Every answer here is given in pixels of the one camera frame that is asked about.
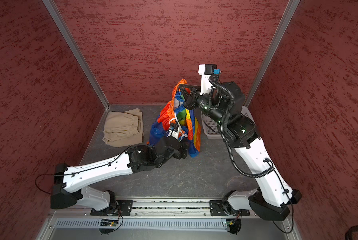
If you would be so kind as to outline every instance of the red wall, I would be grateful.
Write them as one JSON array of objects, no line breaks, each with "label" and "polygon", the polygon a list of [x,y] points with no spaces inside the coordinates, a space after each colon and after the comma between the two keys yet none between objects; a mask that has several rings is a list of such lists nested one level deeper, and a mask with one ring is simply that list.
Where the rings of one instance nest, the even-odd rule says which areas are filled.
[{"label": "red wall", "polygon": [[198,65],[248,93],[288,0],[55,0],[110,103],[167,103]]},{"label": "red wall", "polygon": [[358,1],[299,3],[250,110],[303,194],[303,239],[343,239],[358,224]]},{"label": "red wall", "polygon": [[0,239],[34,239],[50,209],[35,177],[78,164],[103,111],[43,3],[0,1]]}]

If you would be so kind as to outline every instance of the folded clothing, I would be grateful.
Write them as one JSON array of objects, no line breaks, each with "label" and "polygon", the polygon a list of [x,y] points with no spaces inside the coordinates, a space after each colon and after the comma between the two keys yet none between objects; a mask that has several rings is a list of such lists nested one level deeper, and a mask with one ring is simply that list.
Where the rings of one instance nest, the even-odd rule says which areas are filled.
[{"label": "folded clothing", "polygon": [[104,124],[105,144],[123,147],[143,142],[143,117],[139,108],[109,112]]}]

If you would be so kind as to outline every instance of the folded khaki pants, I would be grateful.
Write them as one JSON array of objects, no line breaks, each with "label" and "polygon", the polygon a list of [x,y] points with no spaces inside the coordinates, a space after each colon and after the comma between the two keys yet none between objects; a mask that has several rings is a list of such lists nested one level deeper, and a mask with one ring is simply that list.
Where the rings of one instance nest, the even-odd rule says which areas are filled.
[{"label": "folded khaki pants", "polygon": [[105,144],[123,147],[143,142],[143,118],[139,108],[109,112],[104,124]]}]

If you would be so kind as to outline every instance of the plastic basket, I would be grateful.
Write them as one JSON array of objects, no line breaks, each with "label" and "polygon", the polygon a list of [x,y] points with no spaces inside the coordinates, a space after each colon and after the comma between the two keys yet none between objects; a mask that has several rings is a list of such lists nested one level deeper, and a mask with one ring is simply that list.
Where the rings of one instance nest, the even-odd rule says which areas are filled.
[{"label": "plastic basket", "polygon": [[[249,111],[248,108],[246,108],[245,106],[242,107],[242,111],[241,113],[250,118],[253,122],[255,122],[252,118],[252,115]],[[208,126],[210,126],[214,131],[212,131],[209,127],[207,127],[204,123],[206,123]],[[222,137],[220,136],[218,132],[218,126],[216,124],[216,122],[214,120],[212,120],[211,118],[204,116],[202,114],[202,126],[203,126],[203,130],[204,130],[204,134],[207,136],[208,139],[222,139]]]}]

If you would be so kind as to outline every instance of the multicolored garment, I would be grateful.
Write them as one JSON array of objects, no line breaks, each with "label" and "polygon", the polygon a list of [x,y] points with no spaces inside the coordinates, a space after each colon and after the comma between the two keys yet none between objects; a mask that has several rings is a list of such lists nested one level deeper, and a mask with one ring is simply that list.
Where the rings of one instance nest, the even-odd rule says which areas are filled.
[{"label": "multicolored garment", "polygon": [[187,84],[187,81],[185,79],[180,80],[173,89],[172,100],[163,108],[160,112],[160,116],[151,127],[149,144],[155,145],[161,137],[167,135],[166,132],[170,128],[170,123],[176,122],[176,114],[176,118],[182,127],[182,133],[179,134],[179,140],[187,136],[189,143],[188,153],[191,157],[195,157],[201,149],[201,128],[195,117],[194,111],[187,110],[182,105],[184,98],[178,89],[179,84]]}]

